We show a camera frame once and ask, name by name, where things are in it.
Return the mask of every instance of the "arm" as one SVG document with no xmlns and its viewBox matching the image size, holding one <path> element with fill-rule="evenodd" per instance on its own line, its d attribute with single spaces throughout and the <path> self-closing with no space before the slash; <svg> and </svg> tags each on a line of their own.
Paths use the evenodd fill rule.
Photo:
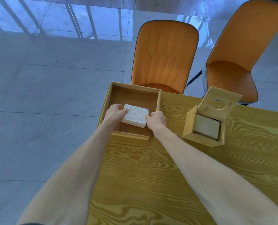
<svg viewBox="0 0 278 225">
<path fill-rule="evenodd" d="M 163 144 L 218 225 L 278 224 L 278 207 L 233 170 L 182 141 L 166 128 L 161 111 L 146 123 Z"/>
<path fill-rule="evenodd" d="M 17 225 L 24 223 L 86 224 L 90 199 L 96 184 L 103 153 L 115 125 L 128 110 L 120 104 L 107 110 L 101 125 L 55 171 L 24 210 Z"/>
</svg>

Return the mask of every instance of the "metal chair leg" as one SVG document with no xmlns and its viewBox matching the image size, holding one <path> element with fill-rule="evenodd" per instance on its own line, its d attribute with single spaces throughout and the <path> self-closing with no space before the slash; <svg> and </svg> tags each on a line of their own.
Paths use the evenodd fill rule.
<svg viewBox="0 0 278 225">
<path fill-rule="evenodd" d="M 187 87 L 189 84 L 191 84 L 193 81 L 195 81 L 200 75 L 201 75 L 201 71 L 200 71 L 198 74 L 196 74 L 196 75 L 187 83 L 186 87 Z"/>
</svg>

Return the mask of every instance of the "orange chair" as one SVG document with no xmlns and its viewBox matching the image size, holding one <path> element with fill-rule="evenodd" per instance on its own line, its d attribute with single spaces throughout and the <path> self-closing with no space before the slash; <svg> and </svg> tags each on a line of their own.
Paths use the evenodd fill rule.
<svg viewBox="0 0 278 225">
<path fill-rule="evenodd" d="M 205 93 L 214 86 L 242 95 L 242 105 L 257 102 L 251 70 L 277 32 L 278 2 L 245 2 L 223 30 L 206 66 L 186 86 L 202 75 Z"/>
<path fill-rule="evenodd" d="M 183 94 L 197 43 L 198 32 L 187 23 L 145 23 L 137 38 L 131 84 Z"/>
</svg>

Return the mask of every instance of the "open wooden box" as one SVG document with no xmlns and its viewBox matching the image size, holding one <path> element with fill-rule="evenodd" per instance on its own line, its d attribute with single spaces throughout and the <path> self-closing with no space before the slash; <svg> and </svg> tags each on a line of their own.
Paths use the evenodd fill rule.
<svg viewBox="0 0 278 225">
<path fill-rule="evenodd" d="M 159 110 L 161 92 L 162 90 L 156 88 L 111 82 L 103 103 L 98 125 L 103 121 L 109 107 L 115 103 L 121 104 L 122 109 L 125 104 L 146 108 L 149 114 Z M 112 135 L 148 140 L 153 136 L 153 132 L 147 125 L 145 128 L 140 128 L 121 122 L 116 125 L 112 131 Z"/>
<path fill-rule="evenodd" d="M 200 105 L 187 113 L 183 137 L 208 147 L 224 145 L 227 116 L 241 97 L 241 95 L 211 86 Z M 216 109 L 211 106 L 212 104 L 223 104 L 223 107 Z"/>
</svg>

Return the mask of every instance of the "wood grain tabletop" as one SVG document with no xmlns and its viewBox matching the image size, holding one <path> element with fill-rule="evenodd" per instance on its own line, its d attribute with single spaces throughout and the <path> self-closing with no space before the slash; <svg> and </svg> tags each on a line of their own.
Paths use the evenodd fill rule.
<svg viewBox="0 0 278 225">
<path fill-rule="evenodd" d="M 201 98 L 162 92 L 167 127 L 182 138 Z M 278 205 L 278 112 L 237 105 L 226 144 L 185 142 L 236 171 Z M 92 196 L 92 224 L 216 224 L 160 142 L 111 136 Z"/>
</svg>

